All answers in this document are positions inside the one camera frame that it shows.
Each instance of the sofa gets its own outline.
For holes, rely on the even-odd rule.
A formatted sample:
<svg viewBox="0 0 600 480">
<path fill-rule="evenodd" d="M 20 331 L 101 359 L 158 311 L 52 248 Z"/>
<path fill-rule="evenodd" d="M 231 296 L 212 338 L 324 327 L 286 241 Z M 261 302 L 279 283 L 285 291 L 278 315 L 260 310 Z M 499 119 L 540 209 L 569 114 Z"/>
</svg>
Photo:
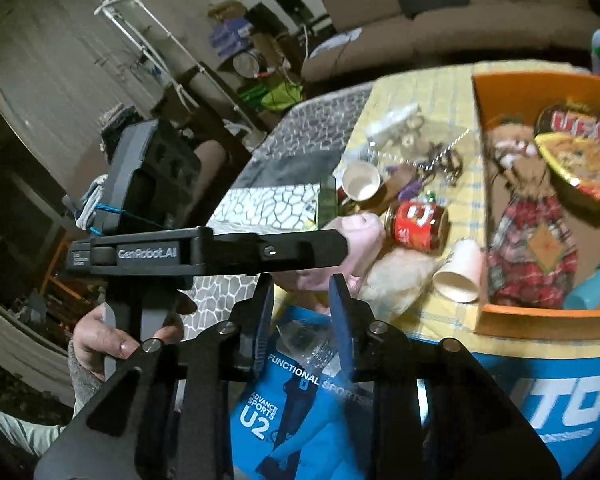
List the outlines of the sofa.
<svg viewBox="0 0 600 480">
<path fill-rule="evenodd" d="M 344 44 L 318 48 L 305 61 L 302 78 L 309 83 L 481 59 L 571 60 L 556 59 L 559 52 L 577 52 L 578 62 L 588 64 L 591 36 L 600 28 L 588 0 L 435 2 L 442 7 L 415 12 L 409 0 L 406 9 L 404 0 L 322 2 L 336 31 L 352 33 L 342 35 Z"/>
</svg>

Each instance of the pink object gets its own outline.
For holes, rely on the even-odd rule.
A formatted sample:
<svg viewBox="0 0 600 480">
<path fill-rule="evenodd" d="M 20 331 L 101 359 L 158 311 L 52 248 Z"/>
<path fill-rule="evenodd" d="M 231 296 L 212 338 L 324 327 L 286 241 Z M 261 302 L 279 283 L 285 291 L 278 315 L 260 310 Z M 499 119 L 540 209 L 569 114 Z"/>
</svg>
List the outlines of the pink object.
<svg viewBox="0 0 600 480">
<path fill-rule="evenodd" d="M 337 267 L 274 272 L 273 279 L 277 285 L 288 292 L 325 292 L 329 290 L 331 275 L 342 273 L 352 294 L 360 290 L 363 278 L 382 249 L 385 236 L 382 222 L 377 215 L 363 212 L 339 216 L 325 225 L 324 229 L 336 229 L 347 239 L 349 255 L 344 261 Z"/>
</svg>

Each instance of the jar with red label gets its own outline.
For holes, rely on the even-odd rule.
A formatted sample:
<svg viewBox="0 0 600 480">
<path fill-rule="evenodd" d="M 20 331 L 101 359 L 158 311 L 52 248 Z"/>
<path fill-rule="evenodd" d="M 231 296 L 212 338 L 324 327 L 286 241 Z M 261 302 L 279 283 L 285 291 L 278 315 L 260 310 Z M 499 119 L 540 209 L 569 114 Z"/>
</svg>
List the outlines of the jar with red label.
<svg viewBox="0 0 600 480">
<path fill-rule="evenodd" d="M 400 245 L 437 255 L 445 248 L 449 218 L 435 203 L 398 202 L 386 213 L 384 228 Z"/>
</svg>

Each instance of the paper cup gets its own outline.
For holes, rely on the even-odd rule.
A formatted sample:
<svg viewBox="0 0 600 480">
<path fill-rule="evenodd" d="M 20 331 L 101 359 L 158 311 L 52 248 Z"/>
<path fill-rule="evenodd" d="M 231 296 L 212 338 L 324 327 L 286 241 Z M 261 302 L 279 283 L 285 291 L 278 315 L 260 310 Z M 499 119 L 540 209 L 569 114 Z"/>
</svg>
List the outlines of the paper cup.
<svg viewBox="0 0 600 480">
<path fill-rule="evenodd" d="M 471 303 L 480 293 L 484 254 L 475 240 L 458 240 L 446 263 L 433 275 L 436 290 L 458 303 Z"/>
<path fill-rule="evenodd" d="M 342 189 L 356 202 L 369 200 L 381 184 L 378 168 L 368 162 L 352 162 L 342 175 Z"/>
</svg>

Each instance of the cardboard box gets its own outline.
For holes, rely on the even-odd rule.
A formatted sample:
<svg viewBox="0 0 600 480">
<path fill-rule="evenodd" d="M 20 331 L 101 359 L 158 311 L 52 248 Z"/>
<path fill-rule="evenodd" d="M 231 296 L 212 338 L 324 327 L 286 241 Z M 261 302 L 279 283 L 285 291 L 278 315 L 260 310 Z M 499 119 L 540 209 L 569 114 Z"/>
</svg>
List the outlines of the cardboard box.
<svg viewBox="0 0 600 480">
<path fill-rule="evenodd" d="M 488 131 L 503 119 L 517 118 L 535 125 L 543 109 L 559 102 L 586 104 L 600 116 L 600 78 L 569 73 L 488 73 L 474 76 L 474 92 L 485 146 Z M 497 171 L 484 153 L 486 182 L 486 226 L 491 240 L 510 193 L 503 181 L 493 175 Z M 582 200 L 582 194 L 563 186 L 554 175 L 552 184 L 558 190 L 565 221 L 576 237 L 578 269 L 576 284 L 593 275 L 600 264 L 600 206 Z M 600 306 L 596 310 L 552 310 L 501 306 L 481 301 L 475 331 L 484 335 L 583 340 L 600 338 Z"/>
</svg>

